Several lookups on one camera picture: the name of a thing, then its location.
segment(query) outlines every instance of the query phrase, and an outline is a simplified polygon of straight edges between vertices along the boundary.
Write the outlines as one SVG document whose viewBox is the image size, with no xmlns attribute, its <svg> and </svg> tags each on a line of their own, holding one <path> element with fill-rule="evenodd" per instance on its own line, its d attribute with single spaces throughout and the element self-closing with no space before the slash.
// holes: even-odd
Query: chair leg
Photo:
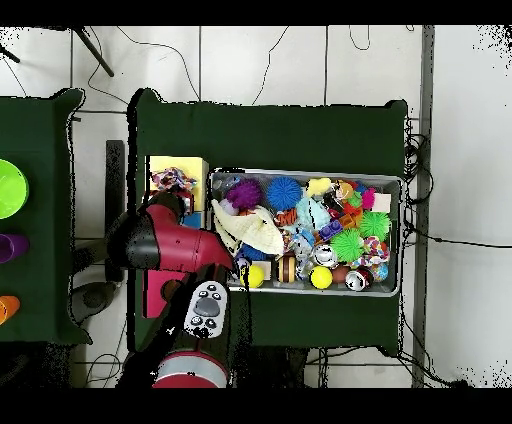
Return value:
<svg viewBox="0 0 512 424">
<path fill-rule="evenodd" d="M 92 53 L 92 55 L 96 58 L 96 60 L 100 63 L 101 67 L 105 70 L 105 72 L 113 77 L 114 76 L 114 72 L 112 71 L 112 69 L 110 69 L 110 67 L 107 65 L 107 62 L 105 62 L 105 60 L 103 59 L 103 57 L 101 57 L 100 53 L 98 52 L 98 50 L 96 49 L 96 47 L 94 47 L 94 45 L 91 43 L 91 40 L 89 40 L 89 37 L 87 37 L 87 35 L 85 34 L 83 28 L 73 28 L 73 31 L 75 31 L 76 35 L 78 35 L 78 37 L 80 38 L 80 40 L 83 41 L 83 43 L 85 44 L 85 46 L 89 49 L 89 51 Z"/>
<path fill-rule="evenodd" d="M 14 56 L 10 51 L 7 51 L 4 47 L 0 45 L 0 54 L 5 55 L 9 59 L 11 59 L 13 62 L 20 63 L 20 60 Z"/>
</svg>

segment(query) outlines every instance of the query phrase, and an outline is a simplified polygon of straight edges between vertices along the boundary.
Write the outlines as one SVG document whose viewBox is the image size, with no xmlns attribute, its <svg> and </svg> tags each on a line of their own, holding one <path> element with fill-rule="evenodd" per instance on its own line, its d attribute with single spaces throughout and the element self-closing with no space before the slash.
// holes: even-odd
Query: gray tray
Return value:
<svg viewBox="0 0 512 424">
<path fill-rule="evenodd" d="M 392 223 L 391 231 L 388 235 L 386 244 L 390 249 L 390 259 L 388 263 L 388 277 L 380 282 L 373 283 L 371 287 L 361 292 L 355 292 L 348 289 L 345 284 L 331 284 L 325 290 L 319 290 L 307 281 L 295 283 L 281 283 L 276 278 L 276 263 L 272 263 L 272 280 L 265 281 L 260 287 L 251 289 L 254 292 L 271 292 L 271 293 L 287 293 L 287 294 L 307 294 L 307 295 L 327 295 L 327 296 L 373 296 L 373 297 L 390 297 L 394 296 L 400 289 L 401 281 L 401 263 L 402 263 L 402 228 L 404 219 L 404 184 L 399 177 L 391 177 L 385 175 L 360 175 L 360 174 L 329 174 L 322 172 L 296 172 L 296 171 L 270 171 L 263 169 L 236 169 L 233 172 L 226 169 L 217 168 L 210 172 L 209 190 L 211 196 L 220 201 L 222 192 L 215 190 L 218 180 L 226 180 L 227 178 L 238 176 L 240 179 L 255 178 L 266 192 L 266 187 L 273 178 L 278 176 L 288 176 L 297 180 L 304 186 L 311 178 L 328 177 L 332 180 L 347 179 L 351 181 L 361 181 L 366 186 L 375 187 L 378 192 L 391 194 L 391 210 L 389 218 Z M 276 211 L 264 199 L 261 206 L 267 208 L 270 212 Z M 215 229 L 212 224 L 213 213 L 208 214 L 207 226 Z M 244 290 L 238 279 L 228 281 L 230 290 Z"/>
</svg>

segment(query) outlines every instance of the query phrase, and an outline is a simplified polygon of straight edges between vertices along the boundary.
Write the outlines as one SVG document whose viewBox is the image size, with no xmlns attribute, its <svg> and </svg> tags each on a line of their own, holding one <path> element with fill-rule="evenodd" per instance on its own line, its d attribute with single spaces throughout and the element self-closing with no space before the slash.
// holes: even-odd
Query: plush toy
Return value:
<svg viewBox="0 0 512 424">
<path fill-rule="evenodd" d="M 309 197 L 321 196 L 329 188 L 331 188 L 331 180 L 329 178 L 313 178 L 308 182 L 306 194 Z"/>
<path fill-rule="evenodd" d="M 361 194 L 361 197 L 363 209 L 371 209 L 375 203 L 375 189 L 370 187 L 368 190 Z"/>
<path fill-rule="evenodd" d="M 235 208 L 233 206 L 233 203 L 231 203 L 228 199 L 222 199 L 219 202 L 219 205 L 222 209 L 224 209 L 224 212 L 226 212 L 228 215 L 231 215 L 231 216 L 238 215 L 238 208 Z"/>
</svg>

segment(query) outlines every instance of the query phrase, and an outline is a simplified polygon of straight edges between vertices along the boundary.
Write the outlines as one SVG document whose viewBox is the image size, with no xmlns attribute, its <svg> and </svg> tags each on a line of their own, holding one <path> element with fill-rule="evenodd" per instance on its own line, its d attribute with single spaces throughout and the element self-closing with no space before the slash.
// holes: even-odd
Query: green spiky ball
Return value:
<svg viewBox="0 0 512 424">
<path fill-rule="evenodd" d="M 365 238 L 375 236 L 380 241 L 384 241 L 389 233 L 390 226 L 391 221 L 387 213 L 366 211 L 363 213 L 359 232 Z"/>
<path fill-rule="evenodd" d="M 338 255 L 338 259 L 344 262 L 352 262 L 363 254 L 363 239 L 359 232 L 350 228 L 336 234 L 331 239 L 331 247 Z"/>
<path fill-rule="evenodd" d="M 361 206 L 363 204 L 363 197 L 361 193 L 354 191 L 352 197 L 348 199 L 348 203 L 350 203 L 350 206 L 353 206 L 354 208 Z"/>
</svg>

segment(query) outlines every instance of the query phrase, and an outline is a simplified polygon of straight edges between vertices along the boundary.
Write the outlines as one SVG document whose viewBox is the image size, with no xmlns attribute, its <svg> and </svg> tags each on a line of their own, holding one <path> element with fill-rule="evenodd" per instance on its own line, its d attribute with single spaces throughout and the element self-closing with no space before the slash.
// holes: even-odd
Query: table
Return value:
<svg viewBox="0 0 512 424">
<path fill-rule="evenodd" d="M 64 89 L 49 99 L 0 97 L 0 158 L 27 177 L 29 197 L 1 233 L 20 233 L 29 251 L 2 264 L 0 293 L 21 301 L 0 326 L 0 341 L 90 343 L 69 317 L 72 274 L 71 179 L 67 129 L 83 91 Z"/>
<path fill-rule="evenodd" d="M 164 103 L 150 89 L 128 108 L 128 201 L 140 205 L 147 155 L 200 156 L 213 167 L 403 176 L 407 105 L 234 106 Z M 128 345 L 138 349 L 153 320 L 142 317 L 142 272 L 129 273 Z M 245 294 L 232 293 L 233 330 Z M 399 294 L 389 298 L 253 293 L 259 346 L 381 346 L 398 352 Z"/>
</svg>

